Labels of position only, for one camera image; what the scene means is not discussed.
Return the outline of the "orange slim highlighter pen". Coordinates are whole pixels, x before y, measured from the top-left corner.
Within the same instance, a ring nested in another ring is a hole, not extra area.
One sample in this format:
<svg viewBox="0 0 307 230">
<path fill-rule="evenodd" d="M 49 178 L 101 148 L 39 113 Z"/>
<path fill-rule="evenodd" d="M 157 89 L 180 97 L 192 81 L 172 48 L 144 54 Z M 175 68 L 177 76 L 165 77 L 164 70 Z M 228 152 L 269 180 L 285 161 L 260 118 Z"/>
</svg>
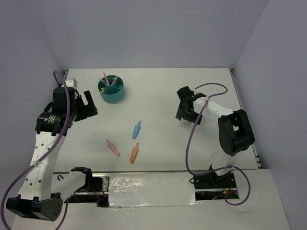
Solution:
<svg viewBox="0 0 307 230">
<path fill-rule="evenodd" d="M 105 78 L 106 85 L 110 86 L 110 83 L 108 81 L 107 75 L 105 74 L 104 71 L 103 71 L 103 75 L 104 75 L 104 78 Z"/>
</svg>

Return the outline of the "red slim highlighter pen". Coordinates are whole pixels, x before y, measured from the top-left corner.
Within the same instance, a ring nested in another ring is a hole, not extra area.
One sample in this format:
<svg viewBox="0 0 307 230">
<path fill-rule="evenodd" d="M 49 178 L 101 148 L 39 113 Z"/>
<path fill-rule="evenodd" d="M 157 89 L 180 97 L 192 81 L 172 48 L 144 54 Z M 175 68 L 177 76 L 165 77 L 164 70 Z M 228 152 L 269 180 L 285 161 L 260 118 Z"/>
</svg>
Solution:
<svg viewBox="0 0 307 230">
<path fill-rule="evenodd" d="M 116 76 L 116 77 L 113 79 L 111 86 L 113 86 L 113 85 L 115 84 L 115 82 L 117 81 L 117 79 L 118 79 L 118 76 Z"/>
</svg>

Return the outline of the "orange stubby highlighter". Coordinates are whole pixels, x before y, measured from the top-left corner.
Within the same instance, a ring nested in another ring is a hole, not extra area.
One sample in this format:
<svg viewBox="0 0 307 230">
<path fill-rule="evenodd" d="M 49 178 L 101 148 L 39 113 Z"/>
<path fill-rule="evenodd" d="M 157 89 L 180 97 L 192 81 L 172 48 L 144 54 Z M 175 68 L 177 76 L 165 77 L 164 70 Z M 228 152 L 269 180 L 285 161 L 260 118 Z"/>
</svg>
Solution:
<svg viewBox="0 0 307 230">
<path fill-rule="evenodd" d="M 139 152 L 139 143 L 136 143 L 130 156 L 130 164 L 134 164 Z"/>
</svg>

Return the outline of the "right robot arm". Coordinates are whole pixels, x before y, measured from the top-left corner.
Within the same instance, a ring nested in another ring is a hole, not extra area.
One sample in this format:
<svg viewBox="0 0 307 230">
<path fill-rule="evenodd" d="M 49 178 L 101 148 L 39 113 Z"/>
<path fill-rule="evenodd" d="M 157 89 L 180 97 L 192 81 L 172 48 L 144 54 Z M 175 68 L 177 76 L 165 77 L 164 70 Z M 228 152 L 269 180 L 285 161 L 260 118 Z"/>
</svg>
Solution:
<svg viewBox="0 0 307 230">
<path fill-rule="evenodd" d="M 195 189 L 223 188 L 233 186 L 231 170 L 236 164 L 238 154 L 246 151 L 255 142 L 255 137 L 247 113 L 233 110 L 211 100 L 201 92 L 195 92 L 188 86 L 177 91 L 179 106 L 176 119 L 193 124 L 185 153 L 185 165 L 189 167 L 189 148 L 196 127 L 204 127 L 213 122 L 209 135 L 217 134 L 218 141 L 213 142 L 213 155 L 216 157 L 207 172 L 192 173 L 190 183 Z"/>
</svg>

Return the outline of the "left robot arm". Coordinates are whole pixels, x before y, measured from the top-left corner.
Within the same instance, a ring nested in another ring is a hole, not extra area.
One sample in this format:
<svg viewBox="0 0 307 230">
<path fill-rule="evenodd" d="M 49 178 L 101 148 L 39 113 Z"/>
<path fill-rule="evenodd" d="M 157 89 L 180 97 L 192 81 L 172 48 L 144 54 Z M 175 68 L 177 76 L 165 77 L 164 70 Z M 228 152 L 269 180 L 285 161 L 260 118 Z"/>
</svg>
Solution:
<svg viewBox="0 0 307 230">
<path fill-rule="evenodd" d="M 4 196 L 2 209 L 27 219 L 55 221 L 63 203 L 78 189 L 94 186 L 91 169 L 74 167 L 61 181 L 52 183 L 56 161 L 68 129 L 74 122 L 98 114 L 91 93 L 85 91 L 88 104 L 73 87 L 57 87 L 53 101 L 36 121 L 35 149 L 30 169 L 22 173 L 24 184 L 15 197 Z"/>
</svg>

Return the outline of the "teal round organizer container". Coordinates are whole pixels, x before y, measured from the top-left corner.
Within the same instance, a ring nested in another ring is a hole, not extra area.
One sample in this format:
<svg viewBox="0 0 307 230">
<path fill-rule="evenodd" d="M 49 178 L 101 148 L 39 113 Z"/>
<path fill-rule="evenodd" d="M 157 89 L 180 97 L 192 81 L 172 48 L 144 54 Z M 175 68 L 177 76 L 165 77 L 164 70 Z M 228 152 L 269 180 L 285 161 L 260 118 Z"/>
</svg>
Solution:
<svg viewBox="0 0 307 230">
<path fill-rule="evenodd" d="M 113 86 L 111 86 L 113 79 L 116 77 L 116 75 L 108 75 L 108 81 L 110 83 L 110 86 L 104 85 L 101 81 L 98 82 L 98 90 L 102 97 L 102 99 L 107 103 L 118 103 L 120 100 L 124 98 L 125 95 L 125 87 L 124 82 L 122 78 L 118 76 L 117 81 Z"/>
</svg>

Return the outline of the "pink stubby highlighter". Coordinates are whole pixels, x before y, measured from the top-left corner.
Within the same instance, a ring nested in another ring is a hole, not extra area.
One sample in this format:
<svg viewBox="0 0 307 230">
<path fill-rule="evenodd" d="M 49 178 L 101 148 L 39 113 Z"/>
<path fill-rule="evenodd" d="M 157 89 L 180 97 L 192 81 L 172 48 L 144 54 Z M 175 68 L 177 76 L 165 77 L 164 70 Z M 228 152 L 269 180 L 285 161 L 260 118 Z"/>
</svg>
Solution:
<svg viewBox="0 0 307 230">
<path fill-rule="evenodd" d="M 120 157 L 120 152 L 116 148 L 116 146 L 109 140 L 106 140 L 108 147 L 115 154 L 115 156 Z"/>
</svg>

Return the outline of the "blue stubby highlighter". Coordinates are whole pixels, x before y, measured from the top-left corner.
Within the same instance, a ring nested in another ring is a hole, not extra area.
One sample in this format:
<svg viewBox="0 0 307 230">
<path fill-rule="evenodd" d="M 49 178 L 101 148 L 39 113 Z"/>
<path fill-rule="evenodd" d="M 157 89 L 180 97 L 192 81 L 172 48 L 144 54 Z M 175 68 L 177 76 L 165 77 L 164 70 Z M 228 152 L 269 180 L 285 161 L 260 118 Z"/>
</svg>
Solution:
<svg viewBox="0 0 307 230">
<path fill-rule="evenodd" d="M 135 126 L 135 128 L 134 128 L 134 131 L 133 131 L 133 134 L 132 134 L 132 139 L 136 139 L 136 138 L 137 138 L 137 136 L 138 136 L 138 134 L 139 134 L 139 132 L 140 132 L 140 128 L 141 128 L 141 121 L 139 121 L 139 122 L 136 124 L 136 126 Z"/>
</svg>

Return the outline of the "silver foil sheet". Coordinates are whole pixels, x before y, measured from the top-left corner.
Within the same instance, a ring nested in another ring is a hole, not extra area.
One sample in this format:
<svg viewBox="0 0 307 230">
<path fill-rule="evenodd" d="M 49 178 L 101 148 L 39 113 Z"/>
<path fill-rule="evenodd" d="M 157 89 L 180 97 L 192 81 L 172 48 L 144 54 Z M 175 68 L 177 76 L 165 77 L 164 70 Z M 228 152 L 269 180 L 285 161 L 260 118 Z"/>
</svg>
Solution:
<svg viewBox="0 0 307 230">
<path fill-rule="evenodd" d="M 116 173 L 110 176 L 110 207 L 178 207 L 197 203 L 187 172 Z"/>
</svg>

